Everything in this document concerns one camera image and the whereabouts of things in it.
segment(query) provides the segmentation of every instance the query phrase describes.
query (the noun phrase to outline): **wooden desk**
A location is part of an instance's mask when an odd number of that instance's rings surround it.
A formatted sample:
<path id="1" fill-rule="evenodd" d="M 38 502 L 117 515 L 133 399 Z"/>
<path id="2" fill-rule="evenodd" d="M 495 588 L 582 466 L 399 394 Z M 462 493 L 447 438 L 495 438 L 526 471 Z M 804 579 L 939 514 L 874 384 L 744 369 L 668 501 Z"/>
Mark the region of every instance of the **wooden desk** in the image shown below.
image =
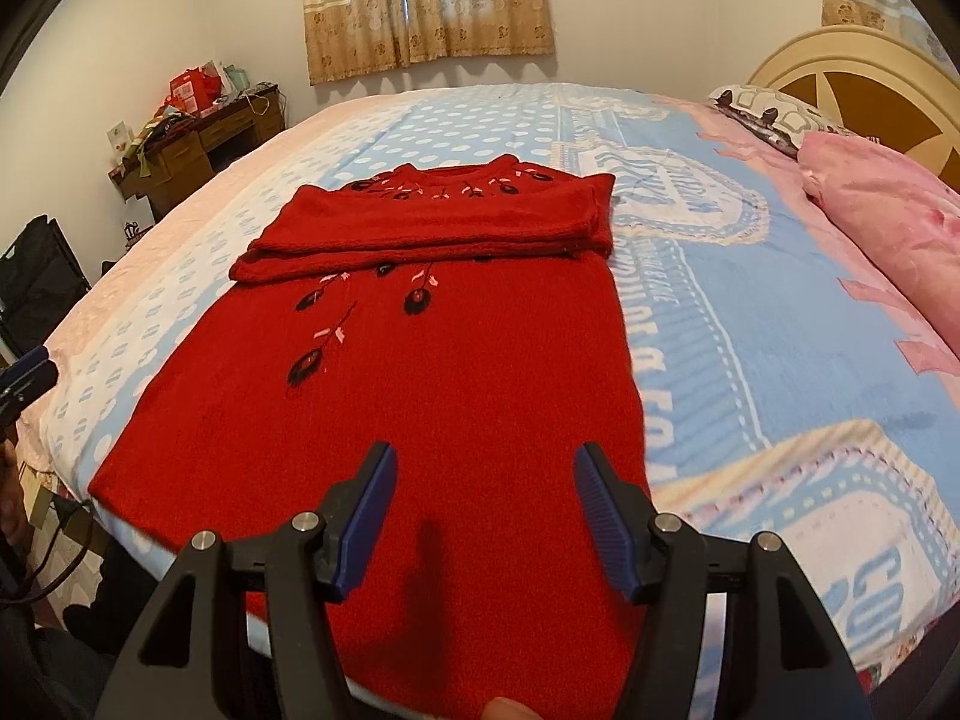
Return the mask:
<path id="1" fill-rule="evenodd" d="M 237 98 L 203 119 L 190 119 L 152 143 L 146 153 L 149 176 L 140 176 L 137 160 L 124 160 L 110 171 L 110 180 L 123 199 L 145 194 L 160 221 L 233 159 L 284 128 L 280 90 L 272 85 L 257 97 Z"/>

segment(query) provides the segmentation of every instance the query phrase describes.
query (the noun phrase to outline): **silver bolt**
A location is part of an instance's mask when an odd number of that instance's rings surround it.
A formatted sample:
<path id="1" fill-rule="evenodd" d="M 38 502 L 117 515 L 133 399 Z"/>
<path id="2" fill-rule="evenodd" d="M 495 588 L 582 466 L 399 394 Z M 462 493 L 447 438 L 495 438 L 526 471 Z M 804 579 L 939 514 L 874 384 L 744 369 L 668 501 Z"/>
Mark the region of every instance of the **silver bolt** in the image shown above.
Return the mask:
<path id="1" fill-rule="evenodd" d="M 306 533 L 320 524 L 320 517 L 317 517 L 314 512 L 300 512 L 290 520 L 290 524 L 294 526 L 294 530 Z"/>
<path id="2" fill-rule="evenodd" d="M 776 533 L 770 533 L 770 531 L 760 533 L 757 536 L 757 544 L 764 552 L 776 552 L 781 546 L 784 546 L 781 538 Z"/>
<path id="3" fill-rule="evenodd" d="M 193 538 L 190 539 L 190 544 L 194 549 L 199 549 L 200 552 L 203 552 L 205 549 L 209 549 L 215 543 L 217 543 L 217 535 L 213 531 L 200 531 L 200 533 L 194 533 Z"/>
<path id="4" fill-rule="evenodd" d="M 664 533 L 677 533 L 683 525 L 683 520 L 675 514 L 658 514 L 654 518 L 654 525 Z"/>

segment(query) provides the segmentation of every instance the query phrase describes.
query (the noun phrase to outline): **floral curtain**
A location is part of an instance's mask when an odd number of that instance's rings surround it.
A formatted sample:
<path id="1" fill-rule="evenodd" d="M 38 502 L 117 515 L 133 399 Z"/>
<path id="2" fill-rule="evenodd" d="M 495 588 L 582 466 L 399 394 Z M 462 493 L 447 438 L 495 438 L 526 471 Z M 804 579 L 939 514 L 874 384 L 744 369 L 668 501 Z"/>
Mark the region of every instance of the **floral curtain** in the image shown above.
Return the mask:
<path id="1" fill-rule="evenodd" d="M 910 0 L 824 0 L 823 24 L 858 23 L 915 47 L 957 76 L 943 45 Z"/>
<path id="2" fill-rule="evenodd" d="M 553 52 L 546 0 L 304 0 L 310 82 L 441 56 Z"/>

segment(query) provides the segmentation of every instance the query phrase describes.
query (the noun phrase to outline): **blue gripper pad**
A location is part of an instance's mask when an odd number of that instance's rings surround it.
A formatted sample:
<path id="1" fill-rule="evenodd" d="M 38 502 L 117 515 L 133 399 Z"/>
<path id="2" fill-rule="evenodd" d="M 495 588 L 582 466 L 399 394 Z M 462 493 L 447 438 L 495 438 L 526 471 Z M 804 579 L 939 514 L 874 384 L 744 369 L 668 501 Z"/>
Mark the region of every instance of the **blue gripper pad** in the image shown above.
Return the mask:
<path id="1" fill-rule="evenodd" d="M 609 466 L 604 470 L 613 474 Z M 608 481 L 585 446 L 581 446 L 574 455 L 573 482 L 607 581 L 630 600 L 640 591 L 637 549 L 627 523 L 613 500 Z M 616 476 L 610 483 L 622 484 Z"/>
<path id="2" fill-rule="evenodd" d="M 351 483 L 363 484 L 366 481 L 340 538 L 340 555 L 333 586 L 341 600 L 346 599 L 362 583 L 397 488 L 397 455 L 390 445 L 386 445 L 373 469 L 367 469 L 366 466 L 365 463 Z"/>

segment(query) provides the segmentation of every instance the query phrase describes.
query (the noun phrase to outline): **headboard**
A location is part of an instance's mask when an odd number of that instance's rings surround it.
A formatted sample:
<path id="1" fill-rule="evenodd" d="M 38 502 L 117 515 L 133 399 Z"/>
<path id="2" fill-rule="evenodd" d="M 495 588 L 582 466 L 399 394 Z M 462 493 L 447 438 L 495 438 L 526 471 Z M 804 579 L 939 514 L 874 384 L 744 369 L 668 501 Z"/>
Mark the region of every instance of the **headboard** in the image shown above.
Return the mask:
<path id="1" fill-rule="evenodd" d="M 960 191 L 960 82 L 865 26 L 825 26 L 787 43 L 750 84 L 809 103 L 907 154 Z"/>

